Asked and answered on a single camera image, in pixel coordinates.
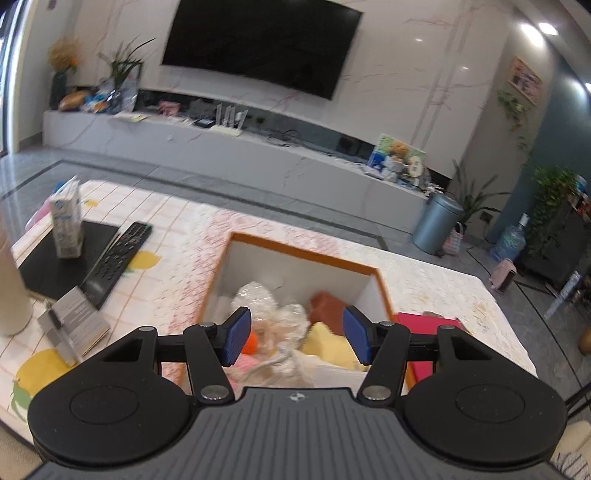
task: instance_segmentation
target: crumpled plastic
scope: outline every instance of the crumpled plastic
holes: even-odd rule
[[[272,293],[263,285],[251,282],[243,286],[232,301],[232,311],[248,307],[252,316],[252,330],[259,340],[258,354],[271,356],[279,343],[297,349],[306,336],[310,322],[302,305],[279,308]]]
[[[279,307],[272,293],[251,282],[242,287],[232,301],[232,311],[248,307],[252,330],[258,337],[255,357],[261,361],[248,371],[230,367],[226,372],[236,383],[236,395],[243,387],[305,388],[313,380],[298,360],[297,349],[306,336],[310,322],[302,305]]]

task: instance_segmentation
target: blue gripper pad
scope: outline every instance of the blue gripper pad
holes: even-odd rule
[[[236,362],[251,334],[251,311],[246,307],[240,307],[224,323],[229,323],[230,328],[223,347],[222,366],[230,367]]]
[[[362,365],[370,365],[371,347],[366,326],[348,309],[343,310],[343,332]]]

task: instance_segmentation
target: white marble wall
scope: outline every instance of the white marble wall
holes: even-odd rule
[[[142,87],[269,109],[375,142],[386,132],[427,151],[453,175],[484,105],[508,33],[508,0],[338,0],[365,15],[333,100],[260,80],[161,66],[178,0],[82,0],[76,82],[108,74],[97,52],[157,37]]]

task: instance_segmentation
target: trash can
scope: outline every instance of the trash can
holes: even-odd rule
[[[463,214],[464,210],[455,200],[436,193],[429,198],[423,217],[413,233],[413,243],[424,252],[435,255]]]

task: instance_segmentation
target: framed picture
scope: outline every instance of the framed picture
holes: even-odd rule
[[[538,104],[542,91],[542,79],[519,57],[515,57],[511,63],[507,82],[513,85],[531,103]]]

